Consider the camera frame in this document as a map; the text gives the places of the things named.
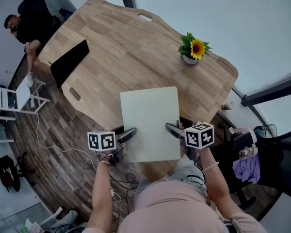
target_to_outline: leg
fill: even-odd
[[[189,160],[176,166],[176,168],[171,171],[170,177],[167,178],[167,180],[191,184],[197,187],[205,197],[208,196],[203,172]]]
[[[48,74],[52,74],[52,72],[51,72],[51,70],[50,70],[50,67],[49,67],[47,64],[42,63],[42,62],[39,60],[39,56],[36,56],[33,65],[34,65],[34,67],[36,67],[36,69],[38,69],[39,71],[42,71],[42,72],[45,72],[45,73],[48,73]]]
[[[137,187],[137,190],[135,192],[135,197],[134,197],[134,208],[135,208],[135,204],[137,201],[137,198],[139,196],[139,194],[145,190],[148,186],[150,186],[152,184],[152,182],[150,180],[148,180],[147,178],[143,178],[142,180],[140,180],[139,185]]]
[[[34,64],[35,58],[36,58],[35,50],[32,53],[27,54],[28,72],[33,71],[33,64]]]

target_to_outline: hair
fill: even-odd
[[[5,22],[4,22],[4,27],[7,29],[8,28],[8,22],[9,22],[9,20],[11,19],[11,17],[14,17],[15,15],[9,15],[7,18],[6,18],[6,20],[5,20]]]

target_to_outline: wooden floor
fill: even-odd
[[[19,71],[19,74],[25,73],[26,62]],[[45,147],[56,145],[63,150],[70,148],[85,150],[96,165],[96,155],[88,151],[87,132],[102,130],[102,128],[72,107],[56,88],[52,76],[40,73],[36,73],[35,76],[48,84],[43,87],[40,96],[51,100],[39,113],[38,136],[41,145]],[[22,79],[23,76],[17,76],[12,84],[14,88]],[[37,171],[37,174],[30,174],[30,179],[35,182],[33,188],[40,199],[53,212],[60,206],[64,208],[65,213],[74,209],[87,220],[92,210],[91,195],[95,179],[95,171],[88,156],[75,150],[63,153],[55,147],[43,149],[36,138],[38,125],[36,115],[7,112],[4,114],[16,117],[16,122],[5,125],[7,137],[15,139],[11,147],[16,157],[22,155],[24,151],[27,152],[28,167],[35,168]],[[223,142],[223,132],[218,128],[221,122],[227,125],[219,115],[216,115],[211,122],[215,125],[215,144]],[[112,175],[118,180],[125,181],[126,174],[133,173],[139,180],[140,175],[134,170],[132,163],[124,161],[118,168],[112,169]],[[127,190],[116,182],[112,182],[112,186],[123,198],[120,202],[113,203],[114,211],[119,213],[122,220],[127,215],[125,201]],[[277,194],[276,190],[260,185],[250,185],[244,191],[248,198],[257,197],[256,204],[247,210],[247,213],[255,218],[264,211]],[[129,192],[130,207],[133,204],[133,196],[132,190]]]

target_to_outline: shorts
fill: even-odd
[[[204,174],[200,168],[194,166],[193,164],[176,167],[171,171],[168,177],[163,177],[160,179],[160,182],[165,181],[180,181],[191,184],[197,187],[206,198],[208,197]],[[152,182],[148,179],[141,180],[137,187],[134,201],[136,201],[139,194],[150,185],[152,185]]]

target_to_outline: man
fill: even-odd
[[[118,233],[266,233],[232,200],[210,149],[195,151],[199,152],[203,170],[188,163],[176,167],[160,182],[139,183],[134,208],[119,226]],[[83,233],[111,232],[109,166],[108,157],[98,162],[93,211]]]
[[[4,27],[10,29],[11,34],[25,44],[28,87],[31,88],[34,85],[33,67],[40,68],[42,64],[38,55],[57,30],[53,27],[53,17],[47,12],[39,11],[24,12],[19,17],[9,15],[4,22]]]

